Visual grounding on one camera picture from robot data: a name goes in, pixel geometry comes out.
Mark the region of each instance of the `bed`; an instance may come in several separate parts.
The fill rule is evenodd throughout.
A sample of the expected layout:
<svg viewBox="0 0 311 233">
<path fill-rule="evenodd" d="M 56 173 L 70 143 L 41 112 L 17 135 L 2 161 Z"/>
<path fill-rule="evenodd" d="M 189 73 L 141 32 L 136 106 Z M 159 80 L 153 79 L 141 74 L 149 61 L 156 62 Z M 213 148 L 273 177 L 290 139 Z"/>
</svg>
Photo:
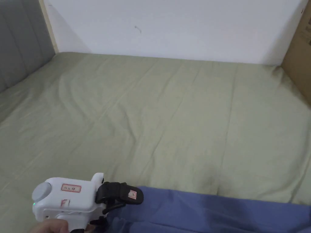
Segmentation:
<svg viewBox="0 0 311 233">
<path fill-rule="evenodd" d="M 0 29 L 15 38 L 0 45 L 4 232 L 35 223 L 39 183 L 96 172 L 130 185 L 311 204 L 310 109 L 280 67 L 55 55 L 34 6 L 0 4 Z M 27 18 L 27 43 L 14 17 Z"/>
</svg>

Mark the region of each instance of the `upholstered headboard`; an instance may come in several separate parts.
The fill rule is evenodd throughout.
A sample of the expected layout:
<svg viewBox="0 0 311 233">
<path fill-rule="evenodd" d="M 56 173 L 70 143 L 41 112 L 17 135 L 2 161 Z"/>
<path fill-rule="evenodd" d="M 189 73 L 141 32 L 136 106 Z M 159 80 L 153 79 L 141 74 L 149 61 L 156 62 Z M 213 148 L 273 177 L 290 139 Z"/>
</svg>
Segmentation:
<svg viewBox="0 0 311 233">
<path fill-rule="evenodd" d="M 0 0 L 0 92 L 54 55 L 39 0 Z"/>
</svg>

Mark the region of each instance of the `white wall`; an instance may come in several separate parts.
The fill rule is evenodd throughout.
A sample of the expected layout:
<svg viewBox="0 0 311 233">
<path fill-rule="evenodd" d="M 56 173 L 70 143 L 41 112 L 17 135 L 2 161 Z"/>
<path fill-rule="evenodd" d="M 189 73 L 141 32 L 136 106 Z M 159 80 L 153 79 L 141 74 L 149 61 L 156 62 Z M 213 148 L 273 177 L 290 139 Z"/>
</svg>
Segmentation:
<svg viewBox="0 0 311 233">
<path fill-rule="evenodd" d="M 44 0 L 60 52 L 280 64 L 307 0 Z"/>
</svg>

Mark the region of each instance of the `human hand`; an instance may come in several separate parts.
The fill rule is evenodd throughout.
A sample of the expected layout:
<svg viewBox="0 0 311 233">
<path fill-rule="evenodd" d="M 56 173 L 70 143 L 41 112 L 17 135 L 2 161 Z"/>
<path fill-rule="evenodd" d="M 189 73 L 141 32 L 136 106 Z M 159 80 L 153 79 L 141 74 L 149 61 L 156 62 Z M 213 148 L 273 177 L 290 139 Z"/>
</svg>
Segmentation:
<svg viewBox="0 0 311 233">
<path fill-rule="evenodd" d="M 35 226 L 30 233 L 69 233 L 68 222 L 62 219 L 47 219 Z"/>
</svg>

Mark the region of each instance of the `blue fabric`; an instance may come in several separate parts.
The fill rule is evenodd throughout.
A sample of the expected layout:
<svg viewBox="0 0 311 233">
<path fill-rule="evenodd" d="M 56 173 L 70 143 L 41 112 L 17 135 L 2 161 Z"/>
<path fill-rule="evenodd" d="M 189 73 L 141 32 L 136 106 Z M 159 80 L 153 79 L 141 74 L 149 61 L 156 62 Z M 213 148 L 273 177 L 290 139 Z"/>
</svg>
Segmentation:
<svg viewBox="0 0 311 233">
<path fill-rule="evenodd" d="M 141 189 L 143 204 L 111 211 L 107 232 L 311 232 L 309 206 Z"/>
</svg>

